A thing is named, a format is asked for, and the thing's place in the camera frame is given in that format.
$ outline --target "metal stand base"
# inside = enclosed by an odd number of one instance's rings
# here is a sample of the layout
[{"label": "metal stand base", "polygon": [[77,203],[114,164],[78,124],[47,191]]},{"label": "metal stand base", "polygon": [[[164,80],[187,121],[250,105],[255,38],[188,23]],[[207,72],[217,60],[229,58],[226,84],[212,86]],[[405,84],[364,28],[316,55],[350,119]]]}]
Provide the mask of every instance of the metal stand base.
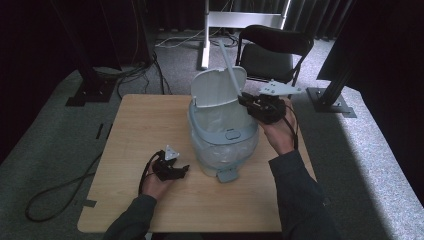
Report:
[{"label": "metal stand base", "polygon": [[115,89],[117,79],[104,80],[98,91],[89,92],[86,90],[84,81],[81,83],[74,97],[70,97],[66,102],[68,107],[83,107],[86,102],[109,102]]},{"label": "metal stand base", "polygon": [[356,118],[355,111],[352,107],[348,107],[342,95],[340,95],[336,102],[330,106],[324,105],[320,101],[320,97],[324,93],[325,88],[307,88],[309,98],[314,104],[315,111],[327,113],[342,113],[345,118]]}]

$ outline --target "open lid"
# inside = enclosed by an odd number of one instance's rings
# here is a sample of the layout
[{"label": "open lid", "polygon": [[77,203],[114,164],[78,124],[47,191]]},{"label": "open lid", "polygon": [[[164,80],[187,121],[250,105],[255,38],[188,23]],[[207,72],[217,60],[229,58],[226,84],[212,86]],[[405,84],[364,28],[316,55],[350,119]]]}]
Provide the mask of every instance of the open lid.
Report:
[{"label": "open lid", "polygon": [[[241,89],[246,83],[247,73],[242,67],[233,67],[234,75]],[[191,96],[198,108],[216,107],[237,101],[237,91],[227,68],[203,71],[191,83]]]}]

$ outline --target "wooden table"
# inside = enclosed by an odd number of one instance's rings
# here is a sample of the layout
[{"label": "wooden table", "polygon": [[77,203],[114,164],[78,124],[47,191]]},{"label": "wooden table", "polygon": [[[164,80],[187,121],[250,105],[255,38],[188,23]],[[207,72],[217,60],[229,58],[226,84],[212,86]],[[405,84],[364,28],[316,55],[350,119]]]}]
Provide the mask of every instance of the wooden table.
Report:
[{"label": "wooden table", "polygon": [[[105,232],[137,197],[146,162],[169,144],[180,153],[175,167],[190,164],[158,203],[151,232],[278,232],[276,189],[268,160],[277,156],[261,131],[240,177],[219,183],[206,176],[190,142],[187,110],[191,96],[126,95],[122,100],[78,222],[82,232]],[[303,138],[299,150],[315,178]]]}]

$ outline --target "gray carpet floor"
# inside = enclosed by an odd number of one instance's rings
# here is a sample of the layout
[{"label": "gray carpet floor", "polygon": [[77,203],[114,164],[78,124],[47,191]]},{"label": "gray carpet floor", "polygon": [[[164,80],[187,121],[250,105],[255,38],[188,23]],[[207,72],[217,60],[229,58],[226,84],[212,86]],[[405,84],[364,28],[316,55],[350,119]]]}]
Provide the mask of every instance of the gray carpet floor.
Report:
[{"label": "gray carpet floor", "polygon": [[[194,32],[162,33],[159,38],[190,35],[194,35]],[[227,38],[222,40],[224,43],[231,43],[231,40]],[[175,46],[178,43],[178,41],[166,42],[157,46],[155,51],[163,75],[169,84],[166,93],[188,95],[192,79],[202,71],[200,69],[202,42],[188,41]],[[315,41],[314,48],[302,66],[298,87],[328,85],[327,81],[317,81],[316,77],[332,45],[331,41]],[[227,51],[230,58],[235,59],[236,48],[228,48]],[[209,68],[217,67],[225,67],[225,63],[219,47],[212,45]],[[107,73],[117,72],[107,68],[97,70]],[[160,94],[159,79],[157,68],[152,66],[145,75],[125,79],[119,87],[119,93],[121,95]],[[119,108],[120,98],[115,91],[108,103],[87,103],[84,107],[65,107],[66,101],[75,94],[81,81],[80,75],[75,71],[60,83],[32,126],[0,166],[0,239],[101,239],[101,233],[82,233],[77,229],[77,222],[92,178],[84,181],[70,205],[54,219],[35,223],[25,217],[25,209],[31,197],[42,190],[81,176],[105,146],[108,132]],[[262,84],[250,81],[245,90],[254,93]],[[360,95],[346,94],[348,100],[355,101],[355,98],[360,100]],[[305,103],[299,100],[299,106],[305,106]],[[302,116],[310,117],[305,114],[300,114],[299,117],[302,118]],[[315,131],[314,127],[317,126],[310,125],[309,132]],[[92,172],[95,171],[96,165],[93,166]],[[322,174],[324,168],[325,166],[320,167],[317,164],[317,177],[324,183],[334,182],[334,179],[325,179],[325,174]],[[31,215],[37,218],[49,216],[66,204],[76,187],[77,183],[74,183],[38,199],[32,205]],[[355,205],[354,202],[357,200],[351,200],[352,206]],[[334,215],[341,221],[341,226],[339,225],[341,228],[346,228],[343,224],[349,224],[351,221],[346,220],[342,212],[335,212]],[[360,224],[361,220],[357,218],[355,221]],[[377,227],[375,224],[365,227],[364,234],[379,236],[374,239],[385,239],[386,233],[383,227],[381,224],[377,225]],[[361,239],[354,237],[361,236],[355,233],[357,231],[343,230],[343,232],[348,236],[347,239]]]}]

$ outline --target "long sleeve shirt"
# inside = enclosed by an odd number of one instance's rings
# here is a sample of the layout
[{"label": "long sleeve shirt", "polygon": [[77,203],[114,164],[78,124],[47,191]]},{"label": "long sleeve shirt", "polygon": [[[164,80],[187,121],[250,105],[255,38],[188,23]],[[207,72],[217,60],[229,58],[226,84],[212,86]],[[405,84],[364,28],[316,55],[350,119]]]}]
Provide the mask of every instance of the long sleeve shirt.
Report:
[{"label": "long sleeve shirt", "polygon": [[[321,188],[309,176],[298,151],[269,161],[277,188],[283,239],[340,239],[327,213]],[[140,195],[116,219],[104,239],[144,239],[150,227],[156,200]]]}]

